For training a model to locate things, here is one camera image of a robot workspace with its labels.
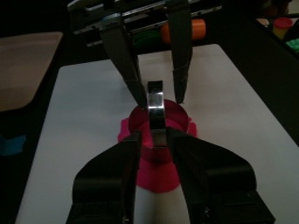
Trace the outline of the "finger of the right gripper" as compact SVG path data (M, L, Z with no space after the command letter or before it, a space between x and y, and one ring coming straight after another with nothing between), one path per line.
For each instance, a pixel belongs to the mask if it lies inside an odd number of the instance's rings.
M147 106L145 89L141 83L139 61L124 21L120 17L101 21L100 37L116 70L119 71L139 107Z
M192 15L188 0L165 0L172 48L175 100L183 103L192 59Z

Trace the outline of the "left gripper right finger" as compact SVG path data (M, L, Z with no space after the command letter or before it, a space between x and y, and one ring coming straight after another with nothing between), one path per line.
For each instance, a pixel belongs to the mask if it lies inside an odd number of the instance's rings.
M249 162L231 150L167 130L191 224L275 224Z

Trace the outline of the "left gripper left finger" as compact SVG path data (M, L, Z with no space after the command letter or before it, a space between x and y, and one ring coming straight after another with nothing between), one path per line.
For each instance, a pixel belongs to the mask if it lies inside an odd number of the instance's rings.
M133 224L140 151L135 132L87 162L73 180L65 224Z

